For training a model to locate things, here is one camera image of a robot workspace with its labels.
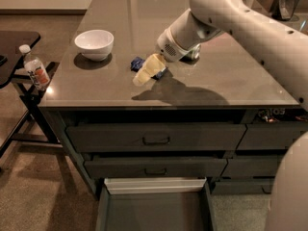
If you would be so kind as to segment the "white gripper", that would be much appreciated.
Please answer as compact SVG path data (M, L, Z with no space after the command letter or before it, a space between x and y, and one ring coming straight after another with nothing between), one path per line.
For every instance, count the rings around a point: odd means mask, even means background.
M166 60L179 61L189 53L192 46L193 38L190 33L168 27L157 39L156 51L160 54L152 54L145 60L134 77L133 83L136 86L142 86L166 68Z

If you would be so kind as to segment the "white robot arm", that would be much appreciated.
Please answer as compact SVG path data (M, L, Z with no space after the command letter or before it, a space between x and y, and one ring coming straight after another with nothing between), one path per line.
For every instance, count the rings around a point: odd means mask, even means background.
M229 34L308 110L308 36L253 11L243 0L190 0L157 39L133 82L141 86L168 62L219 32ZM277 170L265 231L308 231L308 133L290 146Z

